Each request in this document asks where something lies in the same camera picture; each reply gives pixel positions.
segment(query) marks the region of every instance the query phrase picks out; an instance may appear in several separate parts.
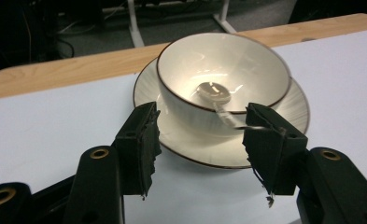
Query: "saucer rim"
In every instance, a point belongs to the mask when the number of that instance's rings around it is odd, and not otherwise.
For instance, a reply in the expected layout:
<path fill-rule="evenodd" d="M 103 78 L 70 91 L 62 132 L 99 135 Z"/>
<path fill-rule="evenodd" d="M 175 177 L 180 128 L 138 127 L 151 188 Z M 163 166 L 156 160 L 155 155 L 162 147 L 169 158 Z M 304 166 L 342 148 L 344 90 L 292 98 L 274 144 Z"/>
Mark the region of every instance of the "saucer rim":
<path fill-rule="evenodd" d="M 152 65 L 153 63 L 155 63 L 155 65 L 156 65 L 156 62 L 155 61 L 157 61 L 158 60 L 158 57 L 156 57 L 155 59 L 153 59 L 153 60 L 151 60 L 145 67 L 144 67 L 144 69 L 138 74 L 138 77 L 137 77 L 137 79 L 136 79 L 136 81 L 135 81 L 135 83 L 134 83 L 134 90 L 133 90 L 133 102 L 134 102 L 134 106 L 137 106 L 136 105 L 136 102 L 135 102 L 135 92 L 136 92 L 136 87 L 137 87 L 137 83 L 138 83 L 138 81 L 139 81 L 139 79 L 140 79 L 140 77 L 143 75 L 143 73 L 146 71 L 146 69 L 148 69 L 149 68 L 149 66 L 150 65 Z M 305 99 L 305 101 L 306 101 L 306 111 L 307 111 L 307 113 L 308 113 L 308 116 L 307 116 L 307 119 L 306 119 L 306 124 L 305 124 L 305 129 L 303 130 L 303 133 L 306 133 L 306 131 L 307 131 L 307 129 L 308 129 L 308 126 L 309 126 L 309 121 L 310 121 L 310 110 L 309 110 L 309 104 L 308 104 L 308 101 L 307 101 L 307 99 L 306 99 L 306 96 L 305 96 L 305 94 L 303 93 L 303 90 L 302 90 L 302 88 L 300 87 L 300 85 L 298 85 L 298 83 L 293 79 L 293 77 L 290 77 L 290 79 L 291 79 L 291 81 L 290 81 L 290 84 L 289 84 L 289 89 L 291 88 L 291 84 L 293 83 L 293 82 L 295 82 L 296 83 L 296 85 L 297 85 L 297 87 L 300 89 L 300 92 L 301 92 L 301 94 L 302 94 L 302 96 L 303 96 L 303 98 Z M 230 139 L 233 139 L 233 141 L 235 142 L 235 141 L 241 141 L 240 139 L 242 139 L 242 134 L 238 134 L 237 136 L 234 136 L 234 137 L 231 137 Z M 194 158 L 191 158 L 191 157 L 188 157 L 188 156 L 186 156 L 186 155 L 183 155 L 183 154 L 181 154 L 181 153 L 179 153 L 178 151 L 176 151 L 175 149 L 173 149 L 172 147 L 169 147 L 169 146 L 167 146 L 166 144 L 167 143 L 164 143 L 162 140 L 160 140 L 160 144 L 161 145 L 163 145 L 165 148 L 167 148 L 168 150 L 170 150 L 170 151 L 172 151 L 173 153 L 175 153 L 175 154 L 177 154 L 178 156 L 180 156 L 180 157 L 182 157 L 182 158 L 184 158 L 184 159 L 186 159 L 186 160 L 188 160 L 188 161 L 193 161 L 193 162 L 195 162 L 195 163 L 197 163 L 197 164 L 200 164 L 200 165 L 204 165 L 204 166 L 207 166 L 207 167 L 213 167 L 213 168 L 221 168 L 221 169 L 247 169 L 247 168 L 251 168 L 251 164 L 249 163 L 248 165 L 217 165 L 217 164 L 214 164 L 214 163 L 209 163 L 209 162 L 204 162 L 204 161 L 198 161 L 198 160 L 196 160 L 196 159 L 194 159 Z"/>

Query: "bowl rim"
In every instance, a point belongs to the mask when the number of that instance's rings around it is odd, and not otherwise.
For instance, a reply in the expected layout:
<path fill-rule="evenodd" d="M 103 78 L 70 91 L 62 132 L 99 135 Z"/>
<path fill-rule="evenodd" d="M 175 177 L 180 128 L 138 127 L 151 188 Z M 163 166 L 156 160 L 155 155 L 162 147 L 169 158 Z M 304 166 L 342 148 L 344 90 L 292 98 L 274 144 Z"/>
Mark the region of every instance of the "bowl rim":
<path fill-rule="evenodd" d="M 290 72 L 290 69 L 288 67 L 288 65 L 286 64 L 285 60 L 283 60 L 283 58 L 277 54 L 273 49 L 271 49 L 270 47 L 262 44 L 260 41 L 257 41 L 255 39 L 252 39 L 252 38 L 249 38 L 249 37 L 246 37 L 246 36 L 242 36 L 242 35 L 239 35 L 239 34 L 227 34 L 227 33 L 200 33 L 200 34 L 195 34 L 195 35 L 187 35 L 187 36 L 184 36 L 184 37 L 181 37 L 175 41 L 172 41 L 170 42 L 165 48 L 162 49 L 160 55 L 158 56 L 158 60 L 157 60 L 157 64 L 156 64 L 156 69 L 157 69 L 157 76 L 160 80 L 160 83 L 169 91 L 171 92 L 177 99 L 179 99 L 180 101 L 182 101 L 183 103 L 186 103 L 188 105 L 191 105 L 191 106 L 194 106 L 194 107 L 197 107 L 199 109 L 202 109 L 202 110 L 206 110 L 206 111 L 210 111 L 210 112 L 215 112 L 215 109 L 213 108 L 208 108 L 208 107 L 205 107 L 205 106 L 202 106 L 202 105 L 197 105 L 191 101 L 188 101 L 186 99 L 184 99 L 183 97 L 179 96 L 179 94 L 177 94 L 175 91 L 171 90 L 164 82 L 164 80 L 162 79 L 162 76 L 160 74 L 160 58 L 162 57 L 162 55 L 164 54 L 164 52 L 172 45 L 174 45 L 177 41 L 180 41 L 182 39 L 186 39 L 186 38 L 190 38 L 190 37 L 193 37 L 193 36 L 196 36 L 196 35 L 229 35 L 229 36 L 233 36 L 233 37 L 238 37 L 238 38 L 243 38 L 243 39 L 246 39 L 246 40 L 249 40 L 251 42 L 254 42 L 255 44 L 258 44 L 260 45 L 261 47 L 265 48 L 266 50 L 269 50 L 272 54 L 274 54 L 276 56 L 277 59 L 279 59 L 280 62 L 282 62 L 283 66 L 286 68 L 286 71 L 287 71 L 287 74 L 288 74 L 288 86 L 287 88 L 285 89 L 285 92 L 275 101 L 273 102 L 272 104 L 270 105 L 267 105 L 267 106 L 273 106 L 273 105 L 276 105 L 278 104 L 285 96 L 286 94 L 288 93 L 289 89 L 290 89 L 290 86 L 291 86 L 291 72 Z M 242 111 L 229 111 L 231 114 L 235 114 L 235 115 L 242 115 L 242 114 L 246 114 L 247 111 L 246 110 L 242 110 Z"/>

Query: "dark floor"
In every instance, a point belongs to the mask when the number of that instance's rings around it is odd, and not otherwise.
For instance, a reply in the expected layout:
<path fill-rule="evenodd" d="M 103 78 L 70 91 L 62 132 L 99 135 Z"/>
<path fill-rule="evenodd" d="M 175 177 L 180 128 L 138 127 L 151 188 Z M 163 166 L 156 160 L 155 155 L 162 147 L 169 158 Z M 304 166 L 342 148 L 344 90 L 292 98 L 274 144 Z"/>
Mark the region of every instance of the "dark floor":
<path fill-rule="evenodd" d="M 237 31 L 286 24 L 295 3 L 296 0 L 232 0 L 227 21 Z M 198 33 L 221 33 L 224 31 L 212 17 L 219 13 L 221 6 L 220 1 L 202 0 L 139 7 L 136 11 L 138 27 L 145 45 L 171 42 Z M 129 49 L 134 44 L 128 25 L 127 12 L 119 10 L 106 19 L 105 28 L 77 24 L 59 37 L 74 47 L 76 56 Z M 64 43 L 59 46 L 64 55 L 69 55 L 69 47 Z"/>

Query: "wooden table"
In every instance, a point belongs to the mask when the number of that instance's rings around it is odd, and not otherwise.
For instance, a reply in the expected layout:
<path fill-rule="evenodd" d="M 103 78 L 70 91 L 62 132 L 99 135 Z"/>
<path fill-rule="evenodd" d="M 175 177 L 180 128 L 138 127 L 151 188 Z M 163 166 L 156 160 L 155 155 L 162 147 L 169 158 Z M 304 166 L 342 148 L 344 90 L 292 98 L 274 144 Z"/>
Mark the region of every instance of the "wooden table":
<path fill-rule="evenodd" d="M 325 38 L 365 30 L 367 15 L 354 14 L 238 34 L 276 47 L 306 38 Z M 167 43 L 7 68 L 0 71 L 0 98 L 140 72 L 165 46 Z"/>

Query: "desk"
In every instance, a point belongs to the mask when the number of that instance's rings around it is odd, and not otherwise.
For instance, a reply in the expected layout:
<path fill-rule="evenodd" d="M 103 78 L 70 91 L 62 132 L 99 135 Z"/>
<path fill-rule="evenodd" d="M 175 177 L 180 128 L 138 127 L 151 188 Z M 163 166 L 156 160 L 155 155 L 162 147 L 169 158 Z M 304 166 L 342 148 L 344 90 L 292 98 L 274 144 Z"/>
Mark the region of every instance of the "desk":
<path fill-rule="evenodd" d="M 289 62 L 312 106 L 308 148 L 342 150 L 367 177 L 367 78 L 363 78 L 367 77 L 367 15 L 240 35 L 279 46 L 275 50 Z M 339 36 L 300 43 L 303 38 L 335 35 Z M 137 76 L 122 75 L 139 72 L 164 47 L 0 71 L 0 182 L 30 183 L 37 192 L 72 175 L 82 151 L 111 143 L 133 109 L 132 102 L 120 94 L 131 95 Z M 321 66 L 314 67 L 317 60 L 322 61 Z M 337 72 L 330 73 L 330 68 Z M 204 167 L 165 148 L 155 166 L 147 199 L 142 202 L 140 197 L 125 197 L 127 223 L 290 223 L 299 218 L 295 196 L 276 197 L 269 209 L 266 192 L 250 170 Z"/>
<path fill-rule="evenodd" d="M 298 43 L 305 38 L 318 39 L 364 30 L 367 30 L 367 15 L 354 14 L 238 34 L 254 38 L 269 47 L 277 47 Z M 166 45 L 8 68 L 0 71 L 0 98 L 139 72 L 156 58 Z"/>

